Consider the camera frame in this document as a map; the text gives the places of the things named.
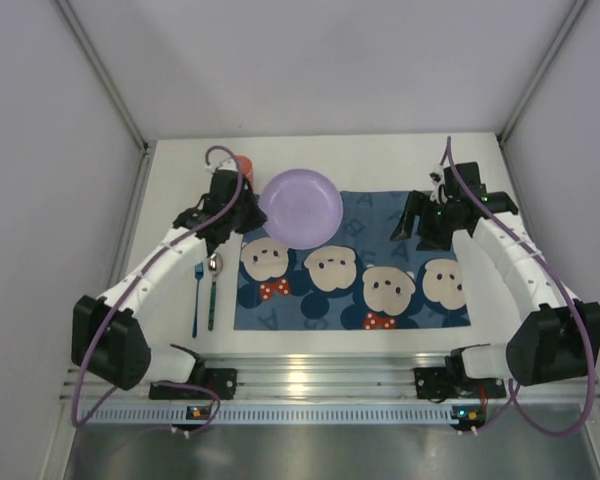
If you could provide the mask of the blue cartoon mouse placemat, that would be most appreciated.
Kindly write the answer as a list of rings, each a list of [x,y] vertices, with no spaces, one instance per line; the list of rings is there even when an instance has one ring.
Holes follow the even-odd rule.
[[[263,229],[244,236],[237,330],[393,330],[466,327],[462,277],[451,251],[393,241],[407,193],[341,194],[344,216],[325,245],[295,250]]]

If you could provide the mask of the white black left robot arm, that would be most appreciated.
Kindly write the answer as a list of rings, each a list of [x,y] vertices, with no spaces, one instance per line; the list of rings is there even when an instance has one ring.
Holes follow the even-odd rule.
[[[192,382],[202,357],[175,344],[149,344],[153,312],[232,234],[244,235],[265,221],[249,181],[235,170],[215,171],[209,191],[175,218],[135,269],[99,297],[83,296],[75,304],[73,364],[125,391],[143,381]]]

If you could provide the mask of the purple plastic plate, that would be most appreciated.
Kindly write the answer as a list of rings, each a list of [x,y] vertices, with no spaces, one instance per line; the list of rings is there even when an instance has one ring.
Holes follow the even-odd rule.
[[[344,207],[338,188],[323,174],[291,169],[276,175],[262,190],[259,208],[269,237],[296,250],[317,248],[340,228]]]

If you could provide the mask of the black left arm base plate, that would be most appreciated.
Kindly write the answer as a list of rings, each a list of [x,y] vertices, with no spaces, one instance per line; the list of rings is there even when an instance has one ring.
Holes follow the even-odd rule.
[[[207,368],[201,386],[214,391],[221,400],[232,400],[236,393],[238,372],[233,368]],[[149,389],[151,400],[204,400],[204,392],[152,384]]]

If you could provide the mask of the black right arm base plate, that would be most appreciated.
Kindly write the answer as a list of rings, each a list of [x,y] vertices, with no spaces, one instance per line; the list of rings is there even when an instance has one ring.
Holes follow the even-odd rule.
[[[420,400],[442,403],[450,399],[502,399],[506,397],[500,379],[459,379],[444,367],[418,367],[413,370],[416,396]]]

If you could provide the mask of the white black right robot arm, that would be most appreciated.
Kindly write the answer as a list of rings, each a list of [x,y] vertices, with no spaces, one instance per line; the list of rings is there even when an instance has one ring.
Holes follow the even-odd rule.
[[[465,231],[495,267],[520,316],[503,344],[454,349],[447,369],[460,381],[512,379],[522,386],[584,377],[600,348],[600,304],[583,302],[546,270],[508,193],[489,192],[475,162],[437,166],[431,193],[409,193],[391,237],[418,235],[418,249],[448,251]]]

